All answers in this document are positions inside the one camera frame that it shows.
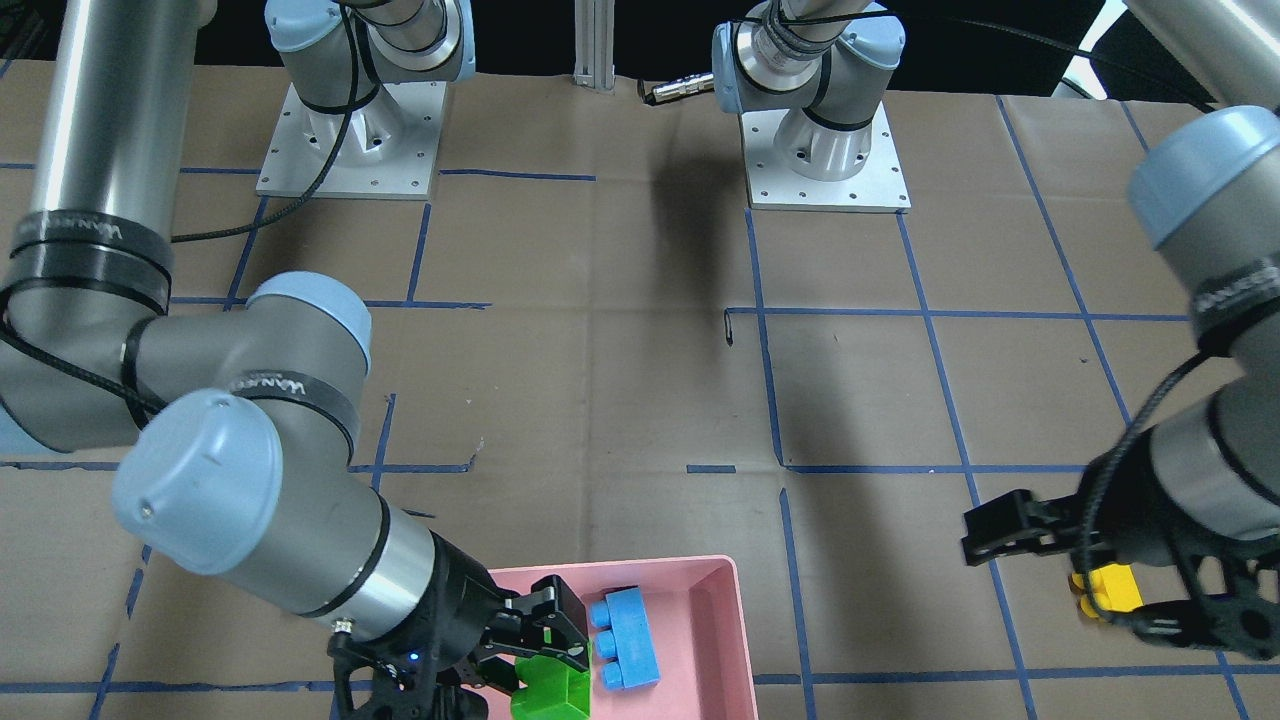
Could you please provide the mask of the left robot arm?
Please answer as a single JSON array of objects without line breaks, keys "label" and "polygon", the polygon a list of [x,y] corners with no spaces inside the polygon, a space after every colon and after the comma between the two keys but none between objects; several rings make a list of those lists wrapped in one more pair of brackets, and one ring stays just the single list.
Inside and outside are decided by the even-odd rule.
[{"label": "left robot arm", "polygon": [[1277,656],[1277,4],[1132,1],[1220,102],[1153,147],[1133,211],[1189,296],[1196,355],[1042,511],[1085,602],[1151,644]]}]

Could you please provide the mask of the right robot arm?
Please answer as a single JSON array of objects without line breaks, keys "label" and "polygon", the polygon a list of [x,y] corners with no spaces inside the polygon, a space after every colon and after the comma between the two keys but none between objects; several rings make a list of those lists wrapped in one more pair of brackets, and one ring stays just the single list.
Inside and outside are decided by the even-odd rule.
[{"label": "right robot arm", "polygon": [[511,657],[590,670],[559,577],[527,594],[348,471],[370,313],[289,272],[173,316],[174,193],[212,1],[70,1],[3,282],[3,452],[125,448],[116,520],[187,571],[330,630],[343,719],[484,719]]}]

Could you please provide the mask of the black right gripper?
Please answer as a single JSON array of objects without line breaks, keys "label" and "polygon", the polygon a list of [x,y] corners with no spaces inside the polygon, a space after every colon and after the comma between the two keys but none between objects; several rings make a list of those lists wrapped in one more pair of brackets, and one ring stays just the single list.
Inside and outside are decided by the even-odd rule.
[{"label": "black right gripper", "polygon": [[[335,630],[328,642],[339,719],[485,719],[488,703],[440,673],[475,651],[500,610],[500,652],[545,656],[575,671],[590,669],[588,610],[559,575],[547,575],[509,598],[489,571],[453,544],[435,547],[422,598],[393,630],[356,641]],[[515,661],[470,657],[470,685],[508,697],[524,684]]]}]

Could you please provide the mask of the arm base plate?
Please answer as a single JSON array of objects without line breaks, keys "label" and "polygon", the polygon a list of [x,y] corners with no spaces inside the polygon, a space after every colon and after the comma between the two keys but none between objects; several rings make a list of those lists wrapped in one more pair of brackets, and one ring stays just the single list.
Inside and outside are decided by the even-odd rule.
[{"label": "arm base plate", "polygon": [[749,206],[756,210],[905,213],[911,193],[883,104],[854,131],[801,110],[739,117]]},{"label": "arm base plate", "polygon": [[[319,199],[428,201],[436,176],[445,82],[385,85],[349,123]],[[289,88],[259,173],[261,196],[297,199],[334,146],[340,117],[307,108]]]}]

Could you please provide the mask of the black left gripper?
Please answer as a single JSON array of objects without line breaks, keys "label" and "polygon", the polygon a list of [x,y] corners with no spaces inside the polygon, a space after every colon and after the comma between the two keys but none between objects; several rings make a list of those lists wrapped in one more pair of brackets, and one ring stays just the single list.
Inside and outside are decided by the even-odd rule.
[{"label": "black left gripper", "polygon": [[1277,601],[1262,592],[1260,574],[1277,573],[1277,537],[1238,541],[1197,530],[1170,536],[1166,544],[1187,597],[1101,618],[1147,644],[1276,659]]}]

